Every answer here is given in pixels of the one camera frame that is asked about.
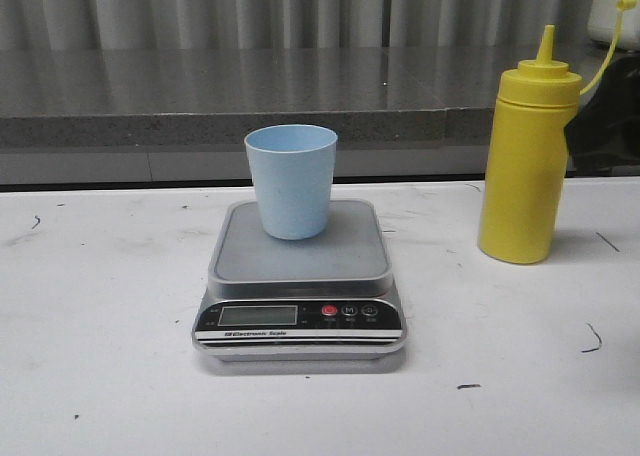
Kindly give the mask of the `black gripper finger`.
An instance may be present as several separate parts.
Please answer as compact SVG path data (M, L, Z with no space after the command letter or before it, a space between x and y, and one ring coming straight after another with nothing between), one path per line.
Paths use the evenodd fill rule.
M590 101L564 128L574 169L581 175L639 164L639 56L604 71Z

